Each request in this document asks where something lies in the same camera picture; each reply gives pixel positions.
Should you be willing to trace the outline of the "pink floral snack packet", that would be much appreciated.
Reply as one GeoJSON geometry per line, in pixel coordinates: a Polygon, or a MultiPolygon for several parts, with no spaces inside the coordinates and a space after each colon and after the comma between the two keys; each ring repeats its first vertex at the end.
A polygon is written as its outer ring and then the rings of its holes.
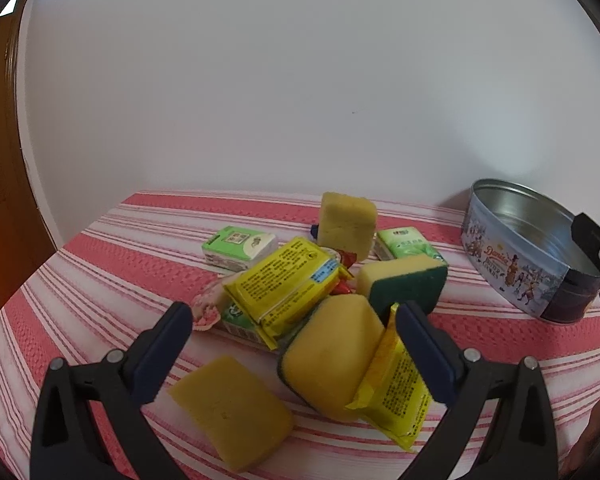
{"type": "Polygon", "coordinates": [[[228,294],[226,288],[239,277],[240,274],[235,273],[217,278],[194,298],[190,308],[196,332],[211,330],[216,323],[220,322],[223,312],[233,303],[233,298],[228,294]]]}

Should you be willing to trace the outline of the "yellow snack packet front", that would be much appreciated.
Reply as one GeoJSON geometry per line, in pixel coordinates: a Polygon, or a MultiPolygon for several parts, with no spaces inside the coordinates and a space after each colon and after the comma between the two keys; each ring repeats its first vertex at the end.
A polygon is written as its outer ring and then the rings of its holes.
{"type": "Polygon", "coordinates": [[[432,397],[396,331],[398,307],[391,307],[370,366],[346,408],[409,451],[422,429],[432,397]]]}

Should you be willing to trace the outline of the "yellow snack packet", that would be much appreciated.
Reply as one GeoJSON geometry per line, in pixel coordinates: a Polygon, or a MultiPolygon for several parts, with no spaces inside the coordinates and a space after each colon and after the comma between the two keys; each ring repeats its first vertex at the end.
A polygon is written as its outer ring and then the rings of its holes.
{"type": "Polygon", "coordinates": [[[391,307],[370,366],[346,408],[409,451],[422,429],[432,397],[396,331],[398,307],[391,307]]]}
{"type": "Polygon", "coordinates": [[[339,280],[338,262],[306,238],[295,237],[240,274],[226,288],[257,326],[262,338],[278,341],[298,325],[339,280]]]}

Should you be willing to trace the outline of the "plain yellow sponge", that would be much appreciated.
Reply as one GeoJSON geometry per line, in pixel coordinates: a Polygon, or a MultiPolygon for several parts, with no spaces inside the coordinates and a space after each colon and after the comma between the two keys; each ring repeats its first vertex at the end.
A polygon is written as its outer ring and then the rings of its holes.
{"type": "Polygon", "coordinates": [[[194,370],[169,394],[236,472],[266,460],[294,429],[291,410],[231,356],[194,370]]]}

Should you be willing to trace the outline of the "yellow green scrub sponge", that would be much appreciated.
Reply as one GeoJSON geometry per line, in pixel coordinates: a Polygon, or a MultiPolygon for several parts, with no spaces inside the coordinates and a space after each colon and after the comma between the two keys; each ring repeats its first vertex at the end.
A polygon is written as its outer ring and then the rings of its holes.
{"type": "Polygon", "coordinates": [[[394,304],[409,301],[429,314],[437,307],[447,277],[444,260],[420,254],[364,264],[356,276],[355,290],[380,318],[394,304]]]}
{"type": "Polygon", "coordinates": [[[355,422],[348,408],[384,334],[385,327],[358,294],[324,299],[278,359],[280,380],[318,414],[355,422]]]}

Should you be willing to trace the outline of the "yellow green scrub sponge front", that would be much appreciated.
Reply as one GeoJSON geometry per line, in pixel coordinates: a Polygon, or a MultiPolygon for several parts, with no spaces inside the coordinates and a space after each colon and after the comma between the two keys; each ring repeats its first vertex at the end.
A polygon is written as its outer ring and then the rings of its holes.
{"type": "Polygon", "coordinates": [[[355,422],[348,408],[384,334],[385,327],[358,294],[324,299],[278,359],[280,380],[318,414],[355,422]]]}

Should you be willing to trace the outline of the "green tea tissue pack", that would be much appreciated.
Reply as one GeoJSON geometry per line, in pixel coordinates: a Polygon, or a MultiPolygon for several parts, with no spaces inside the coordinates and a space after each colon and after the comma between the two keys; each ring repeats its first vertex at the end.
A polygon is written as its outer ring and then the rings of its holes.
{"type": "Polygon", "coordinates": [[[444,258],[414,226],[378,231],[373,251],[382,261],[426,255],[443,261],[444,258]]]}

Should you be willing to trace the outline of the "red snack packet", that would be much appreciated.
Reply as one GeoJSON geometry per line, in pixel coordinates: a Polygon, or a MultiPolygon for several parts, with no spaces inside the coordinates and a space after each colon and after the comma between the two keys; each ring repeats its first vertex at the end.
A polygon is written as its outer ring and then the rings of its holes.
{"type": "Polygon", "coordinates": [[[337,260],[339,268],[339,280],[330,294],[332,296],[352,294],[355,289],[355,278],[351,272],[351,266],[356,263],[355,253],[329,247],[323,247],[323,250],[337,260]]]}

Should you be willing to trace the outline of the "round metal cookie tin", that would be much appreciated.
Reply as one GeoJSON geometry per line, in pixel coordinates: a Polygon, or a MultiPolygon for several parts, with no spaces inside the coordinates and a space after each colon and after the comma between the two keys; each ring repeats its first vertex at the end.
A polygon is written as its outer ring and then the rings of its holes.
{"type": "Polygon", "coordinates": [[[571,239],[568,209],[517,183],[476,181],[460,232],[466,255],[517,309],[555,324],[584,317],[600,272],[571,239]]]}

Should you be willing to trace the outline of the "red white striped cloth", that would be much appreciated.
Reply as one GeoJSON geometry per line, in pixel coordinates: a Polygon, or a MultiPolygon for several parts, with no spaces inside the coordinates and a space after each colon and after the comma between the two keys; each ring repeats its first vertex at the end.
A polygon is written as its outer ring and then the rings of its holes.
{"type": "MultiPolygon", "coordinates": [[[[201,249],[211,234],[245,226],[286,242],[306,235],[319,210],[318,199],[307,195],[138,192],[73,237],[0,311],[0,459],[17,478],[27,478],[35,404],[53,358],[91,363],[129,347],[173,301],[194,299],[216,278],[201,249]]],[[[600,398],[600,304],[573,325],[530,318],[466,258],[459,211],[399,202],[381,202],[377,210],[381,228],[414,226],[448,263],[434,325],[490,360],[539,360],[558,451],[566,454],[600,398]]],[[[411,463],[412,452],[365,422],[338,424],[317,415],[279,381],[272,352],[222,330],[190,338],[169,377],[178,380],[223,354],[258,375],[296,421],[252,478],[394,479],[411,463]]]]}

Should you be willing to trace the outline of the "wooden door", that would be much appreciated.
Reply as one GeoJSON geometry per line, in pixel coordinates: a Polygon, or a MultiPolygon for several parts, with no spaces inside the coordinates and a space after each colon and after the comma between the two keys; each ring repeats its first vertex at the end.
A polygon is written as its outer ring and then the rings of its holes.
{"type": "Polygon", "coordinates": [[[38,209],[22,154],[17,117],[17,54],[27,0],[0,16],[0,310],[56,250],[38,209]]]}

